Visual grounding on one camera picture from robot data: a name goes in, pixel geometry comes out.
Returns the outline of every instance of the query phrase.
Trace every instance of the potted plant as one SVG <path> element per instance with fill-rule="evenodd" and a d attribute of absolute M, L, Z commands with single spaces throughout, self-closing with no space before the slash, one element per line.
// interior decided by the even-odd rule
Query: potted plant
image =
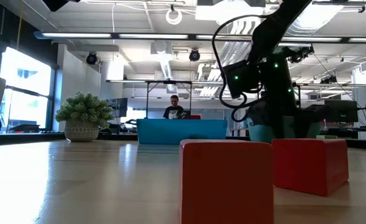
<path fill-rule="evenodd" d="M 57 111 L 55 119 L 66 121 L 64 134 L 71 142 L 90 142 L 98 137 L 99 126 L 108 128 L 108 121 L 114 119 L 107 101 L 99 100 L 91 93 L 68 97 Z"/>

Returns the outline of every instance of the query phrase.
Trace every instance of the man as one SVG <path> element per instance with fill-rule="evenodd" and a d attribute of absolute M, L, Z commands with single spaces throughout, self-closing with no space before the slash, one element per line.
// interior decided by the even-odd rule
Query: man
<path fill-rule="evenodd" d="M 166 108 L 163 117 L 166 119 L 180 119 L 184 113 L 184 109 L 178 106 L 178 96 L 176 95 L 171 96 L 170 103 L 172 105 Z"/>

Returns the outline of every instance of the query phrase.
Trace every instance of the green plant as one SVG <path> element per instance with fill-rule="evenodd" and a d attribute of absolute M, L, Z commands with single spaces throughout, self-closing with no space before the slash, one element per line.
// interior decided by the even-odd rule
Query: green plant
<path fill-rule="evenodd" d="M 77 92 L 76 96 L 68 97 L 57 111 L 55 119 L 60 121 L 89 121 L 102 128 L 108 128 L 108 121 L 114 119 L 112 108 L 107 101 L 99 100 L 91 93 L 87 95 Z"/>

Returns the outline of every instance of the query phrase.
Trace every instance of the red foam block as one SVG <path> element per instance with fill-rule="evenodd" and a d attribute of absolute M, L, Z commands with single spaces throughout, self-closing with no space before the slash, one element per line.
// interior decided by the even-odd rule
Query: red foam block
<path fill-rule="evenodd" d="M 181 224 L 272 224 L 272 146 L 182 141 L 179 193 Z"/>
<path fill-rule="evenodd" d="M 276 139 L 272 146 L 276 187 L 328 196 L 349 179 L 345 140 Z"/>

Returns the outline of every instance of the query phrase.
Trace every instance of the blue counter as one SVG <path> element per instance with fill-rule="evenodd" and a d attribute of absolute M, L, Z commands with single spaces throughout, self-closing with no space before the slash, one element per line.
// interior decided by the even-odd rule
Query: blue counter
<path fill-rule="evenodd" d="M 140 144 L 176 144 L 184 139 L 225 139 L 227 121 L 202 119 L 138 119 Z"/>

